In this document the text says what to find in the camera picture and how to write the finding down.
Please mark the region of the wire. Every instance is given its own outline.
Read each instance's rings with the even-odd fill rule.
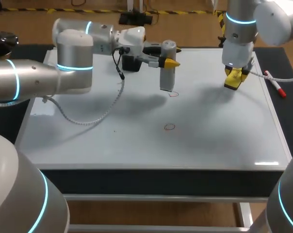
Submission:
[[[114,54],[115,54],[115,51],[119,51],[119,58],[118,58],[118,60],[117,60],[117,62],[116,62],[116,60],[115,60],[115,58],[114,58]],[[112,58],[113,58],[113,61],[114,61],[114,63],[115,63],[115,67],[116,67],[116,70],[117,70],[117,72],[118,72],[118,74],[119,74],[119,76],[120,76],[120,78],[121,78],[121,80],[122,80],[122,86],[121,86],[121,89],[119,90],[119,92],[118,92],[118,95],[116,96],[116,98],[115,98],[115,100],[113,101],[113,103],[110,105],[110,107],[108,108],[108,110],[100,117],[100,118],[98,118],[98,119],[96,119],[96,120],[93,120],[93,121],[88,121],[88,122],[79,122],[79,121],[76,121],[76,120],[73,120],[73,119],[71,119],[71,118],[69,118],[68,116],[67,116],[67,114],[64,112],[64,110],[62,109],[62,107],[60,106],[60,104],[55,100],[55,99],[53,99],[52,97],[53,97],[53,95],[52,96],[43,96],[42,98],[42,101],[43,101],[43,103],[46,103],[48,100],[49,101],[51,101],[53,104],[55,104],[56,105],[56,107],[59,109],[59,111],[60,111],[60,113],[64,116],[64,118],[67,120],[67,121],[69,121],[69,122],[71,122],[71,123],[73,123],[73,124],[76,124],[76,125],[84,125],[84,126],[88,126],[88,125],[98,125],[109,113],[110,113],[110,111],[112,110],[112,108],[113,108],[113,106],[116,104],[116,102],[119,100],[119,98],[121,97],[121,95],[122,95],[122,93],[123,93],[123,91],[124,91],[124,86],[125,86],[125,76],[124,76],[124,74],[123,74],[123,72],[120,70],[120,68],[119,68],[119,63],[120,63],[120,61],[121,61],[121,56],[124,54],[124,53],[126,53],[126,52],[128,52],[128,50],[126,50],[125,48],[123,48],[123,47],[119,47],[119,48],[115,48],[114,50],[113,50],[113,52],[112,52]],[[58,91],[58,89],[59,89],[59,86],[60,86],[60,75],[58,75],[58,83],[57,83],[57,88],[56,88],[56,93],[57,93],[57,91]]]
[[[17,101],[13,101],[13,102],[9,102],[9,103],[0,103],[0,108],[14,106],[14,105],[17,105],[17,104],[22,103],[24,101],[26,101],[26,100],[17,100]]]
[[[272,81],[276,81],[276,82],[280,82],[280,83],[289,83],[289,82],[293,82],[293,78],[292,79],[276,79],[270,76],[265,76],[265,75],[261,75],[258,74],[256,72],[250,71],[250,74],[254,74],[260,78],[264,78],[264,79],[268,79],[268,80],[272,80]]]
[[[116,60],[115,60],[115,58],[114,58],[114,54],[115,54],[116,51],[118,51],[118,53],[119,53],[119,57],[118,57],[117,62],[116,62]],[[117,70],[117,72],[118,72],[119,77],[121,78],[121,80],[124,80],[124,79],[125,79],[125,76],[124,76],[123,72],[120,70],[120,68],[119,68],[118,65],[119,65],[119,63],[120,63],[120,61],[121,61],[121,56],[122,56],[124,53],[128,53],[129,51],[130,51],[129,48],[125,49],[125,48],[123,48],[123,47],[115,48],[115,49],[112,51],[112,58],[113,58],[113,61],[114,61],[114,64],[115,64],[116,70]]]
[[[156,14],[157,14],[157,20],[156,20],[156,23],[152,24],[152,25],[156,25],[156,24],[158,23],[159,18],[160,18],[160,14],[158,13],[158,10],[154,9],[154,8],[151,6],[150,0],[147,0],[147,5],[149,6],[149,8],[150,8],[152,11],[155,11]]]
[[[71,6],[83,6],[83,5],[85,5],[85,4],[86,4],[86,0],[84,0],[83,3],[81,3],[81,4],[77,4],[77,5],[75,5],[75,4],[73,3],[73,0],[71,0]]]
[[[84,126],[88,126],[88,125],[98,125],[109,113],[110,111],[112,110],[113,106],[117,103],[117,101],[119,100],[119,98],[121,97],[123,91],[124,91],[124,85],[125,85],[125,80],[122,80],[122,86],[121,86],[121,89],[119,90],[118,92],[118,95],[116,96],[115,100],[113,101],[113,103],[110,105],[110,107],[108,108],[108,110],[98,119],[96,120],[93,120],[93,121],[88,121],[88,122],[79,122],[79,121],[76,121],[76,120],[73,120],[71,118],[69,118],[67,116],[67,114],[64,112],[64,110],[62,109],[62,107],[60,106],[60,104],[53,98],[50,98],[50,97],[47,97],[47,96],[44,96],[43,97],[43,100],[49,100],[51,101],[53,104],[56,105],[56,107],[59,109],[60,113],[64,116],[64,118],[73,123],[73,124],[76,124],[76,125],[84,125]]]

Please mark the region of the white table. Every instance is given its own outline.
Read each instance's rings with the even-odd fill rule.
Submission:
[[[46,57],[56,62],[55,52]],[[125,91],[93,129],[72,125],[51,104],[32,100],[16,146],[40,169],[182,169],[283,171],[291,155],[266,84],[249,76],[238,91],[223,87],[221,49],[183,49],[177,55],[177,97],[159,90],[159,70],[126,73]],[[260,73],[255,59],[253,70]],[[81,96],[59,96],[78,120],[100,116],[113,101],[119,77],[111,57],[94,56],[94,86]],[[174,124],[166,131],[166,124]],[[232,201],[150,195],[68,195],[68,200]],[[248,203],[241,203],[249,227]],[[72,226],[72,231],[243,232],[247,228]]]

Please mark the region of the marker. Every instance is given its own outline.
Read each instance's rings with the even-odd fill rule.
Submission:
[[[269,71],[265,71],[264,74],[266,76],[270,76],[270,77],[273,77]],[[282,90],[281,86],[274,80],[269,80],[272,85],[276,88],[276,90],[278,91],[279,95],[284,99],[286,98],[287,94],[284,92],[284,90]]]

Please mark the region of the white robotic arm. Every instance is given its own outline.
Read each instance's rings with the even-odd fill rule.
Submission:
[[[58,56],[54,66],[30,60],[0,61],[1,102],[88,92],[92,85],[93,54],[113,55],[120,50],[150,67],[173,69],[180,65],[168,56],[143,53],[144,27],[115,31],[112,25],[58,19],[53,26],[52,39]]]
[[[222,53],[228,75],[225,86],[236,90],[251,72],[252,51],[258,35],[270,46],[293,39],[293,0],[229,0],[226,18]],[[240,74],[231,73],[233,69],[240,69]]]

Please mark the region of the coiled cable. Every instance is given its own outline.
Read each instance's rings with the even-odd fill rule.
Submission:
[[[254,74],[255,76],[258,76],[260,78],[264,78],[264,79],[268,79],[268,80],[272,80],[272,81],[276,81],[276,82],[281,82],[281,83],[293,82],[293,78],[291,78],[291,79],[276,79],[274,77],[258,74],[258,73],[253,72],[253,71],[250,71],[250,74]]]

